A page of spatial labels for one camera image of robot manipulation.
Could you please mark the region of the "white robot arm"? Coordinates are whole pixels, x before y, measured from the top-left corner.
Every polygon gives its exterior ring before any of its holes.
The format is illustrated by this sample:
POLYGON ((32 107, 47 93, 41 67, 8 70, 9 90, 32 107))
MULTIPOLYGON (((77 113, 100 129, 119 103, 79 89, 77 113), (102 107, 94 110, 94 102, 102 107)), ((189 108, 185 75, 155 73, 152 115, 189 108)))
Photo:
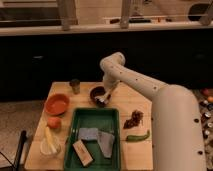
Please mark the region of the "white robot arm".
POLYGON ((106 90, 123 82, 152 102, 153 171, 207 171, 199 104, 189 89, 126 68, 120 52, 100 68, 106 90))

